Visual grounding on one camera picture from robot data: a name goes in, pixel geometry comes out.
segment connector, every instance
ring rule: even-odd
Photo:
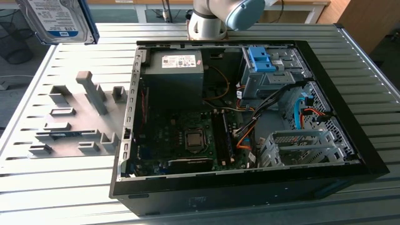
[[[321,115],[321,116],[317,116],[317,124],[320,124],[321,122],[326,122],[329,119],[330,119],[332,115]]]
[[[306,106],[313,106],[313,96],[312,95],[308,95],[305,98],[304,98],[304,104]]]
[[[305,110],[306,108],[301,109],[301,114],[302,116],[309,116],[313,114],[313,111],[312,110]]]

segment wire bundle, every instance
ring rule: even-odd
[[[245,148],[245,149],[250,149],[249,146],[242,146],[241,145],[241,142],[244,140],[244,138],[249,135],[252,129],[254,128],[256,126],[256,122],[257,122],[257,119],[260,118],[262,112],[274,104],[277,103],[277,101],[280,100],[282,94],[285,93],[285,91],[288,91],[289,89],[294,88],[294,87],[300,87],[300,86],[304,86],[305,85],[305,81],[298,81],[293,84],[288,84],[285,85],[281,89],[278,89],[277,91],[274,91],[264,100],[262,102],[260,103],[260,105],[256,107],[252,115],[250,115],[250,120],[249,122],[236,130],[234,134],[240,134],[242,133],[242,131],[248,128],[245,134],[242,135],[240,141],[237,142],[236,144],[236,148]]]

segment gray block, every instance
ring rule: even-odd
[[[50,116],[73,116],[76,111],[72,107],[52,109],[49,112]]]
[[[82,153],[96,153],[100,151],[100,148],[94,142],[78,142],[77,148]]]
[[[116,103],[126,102],[128,95],[124,86],[116,86],[112,88],[112,98]]]
[[[52,142],[52,141],[54,141],[54,139],[52,138],[52,136],[50,136],[49,134],[34,135],[34,138],[36,138],[40,142]]]
[[[65,131],[65,130],[70,130],[70,124],[68,122],[45,123],[42,129],[49,131]]]
[[[106,114],[108,113],[106,108],[102,103],[104,97],[101,96],[101,93],[104,95],[104,92],[101,91],[101,93],[98,93],[98,91],[97,91],[97,88],[92,82],[92,73],[89,71],[80,71],[76,76],[76,82],[82,85],[82,87],[86,91],[88,100],[93,104],[93,106],[97,110],[97,113],[100,115]]]
[[[88,130],[86,132],[81,133],[81,136],[86,140],[98,140],[101,138],[101,133],[98,130]]]
[[[32,144],[28,151],[33,154],[33,155],[49,155],[52,148],[42,143],[37,143],[37,144]]]
[[[65,96],[72,95],[65,85],[53,85],[49,90],[49,98],[56,105],[68,104]]]
[[[101,134],[100,144],[102,145],[105,151],[114,151],[118,145],[120,139],[114,133],[112,133],[112,138],[106,137],[105,133]]]
[[[96,91],[100,95],[101,100],[105,101],[105,94],[104,94],[100,84],[96,84]]]

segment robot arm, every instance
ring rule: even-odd
[[[258,20],[264,0],[194,0],[189,20],[189,37],[194,40],[218,40],[232,30],[245,30]]]

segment slotted aluminum table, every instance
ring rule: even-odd
[[[26,118],[49,84],[74,80],[89,70],[102,89],[128,85],[137,40],[185,40],[184,24],[97,24],[97,45],[49,48],[0,140],[1,224],[400,224],[400,104],[398,92],[373,66],[346,32],[333,25],[256,24],[229,32],[230,39],[306,40],[328,71],[390,173],[322,200],[216,210],[138,219],[108,198],[113,156],[28,159],[24,142],[44,123]]]

